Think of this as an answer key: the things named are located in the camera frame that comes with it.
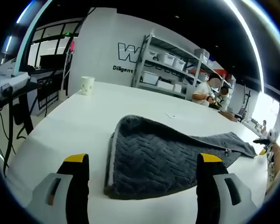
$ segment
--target gray towel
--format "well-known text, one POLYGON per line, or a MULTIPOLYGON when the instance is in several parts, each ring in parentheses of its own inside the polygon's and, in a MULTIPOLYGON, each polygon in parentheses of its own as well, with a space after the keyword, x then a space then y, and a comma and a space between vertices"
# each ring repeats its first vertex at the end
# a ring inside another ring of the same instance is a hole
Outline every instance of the gray towel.
POLYGON ((226 167, 241 154, 256 156, 235 133, 210 137, 182 134, 166 125, 128 115, 116 126, 110 143, 114 161, 107 162, 104 192, 116 199, 160 197, 196 186, 199 153, 218 156, 226 167), (113 183, 108 186, 109 169, 113 183))

